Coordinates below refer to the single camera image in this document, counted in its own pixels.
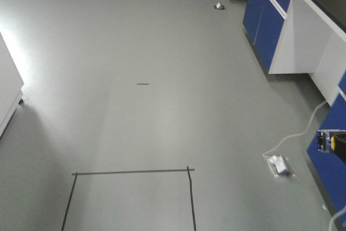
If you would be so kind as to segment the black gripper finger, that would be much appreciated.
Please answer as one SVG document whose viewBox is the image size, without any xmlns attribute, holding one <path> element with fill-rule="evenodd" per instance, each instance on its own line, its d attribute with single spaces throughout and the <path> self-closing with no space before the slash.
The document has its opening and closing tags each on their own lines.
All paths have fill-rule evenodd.
<svg viewBox="0 0 346 231">
<path fill-rule="evenodd" d="M 334 135 L 334 153 L 345 163 L 345 133 Z"/>
</svg>

